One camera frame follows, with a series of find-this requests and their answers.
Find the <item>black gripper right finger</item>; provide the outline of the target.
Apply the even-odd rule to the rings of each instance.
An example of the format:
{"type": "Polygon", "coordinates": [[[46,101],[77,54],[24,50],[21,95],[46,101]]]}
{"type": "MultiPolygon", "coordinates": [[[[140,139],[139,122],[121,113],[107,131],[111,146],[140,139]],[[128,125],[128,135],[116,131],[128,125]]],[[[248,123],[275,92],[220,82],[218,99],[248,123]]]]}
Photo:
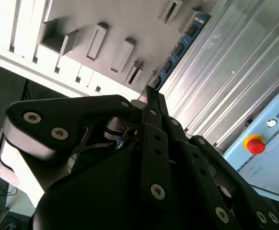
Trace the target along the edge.
{"type": "Polygon", "coordinates": [[[165,98],[158,95],[174,161],[190,176],[198,202],[193,226],[198,230],[279,230],[279,215],[201,136],[187,138],[169,116],[165,98]]]}

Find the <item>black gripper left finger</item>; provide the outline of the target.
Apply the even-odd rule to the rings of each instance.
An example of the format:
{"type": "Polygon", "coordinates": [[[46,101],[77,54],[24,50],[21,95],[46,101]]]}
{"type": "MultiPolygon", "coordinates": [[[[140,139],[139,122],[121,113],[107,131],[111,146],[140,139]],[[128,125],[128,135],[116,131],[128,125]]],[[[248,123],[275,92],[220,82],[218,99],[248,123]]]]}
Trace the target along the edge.
{"type": "Polygon", "coordinates": [[[146,87],[138,108],[120,95],[21,101],[6,111],[0,138],[0,177],[37,208],[57,181],[119,150],[139,154],[141,196],[167,206],[169,156],[158,91],[146,87]]]}

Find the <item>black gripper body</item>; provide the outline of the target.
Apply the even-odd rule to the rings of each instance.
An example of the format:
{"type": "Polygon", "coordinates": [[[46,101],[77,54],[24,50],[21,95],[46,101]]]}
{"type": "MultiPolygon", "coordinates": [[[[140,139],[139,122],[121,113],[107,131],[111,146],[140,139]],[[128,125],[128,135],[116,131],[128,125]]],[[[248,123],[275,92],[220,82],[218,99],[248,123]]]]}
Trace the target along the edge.
{"type": "Polygon", "coordinates": [[[149,205],[139,184],[139,154],[119,150],[92,167],[57,181],[42,196],[33,230],[215,230],[181,170],[170,163],[173,202],[168,210],[149,205]]]}

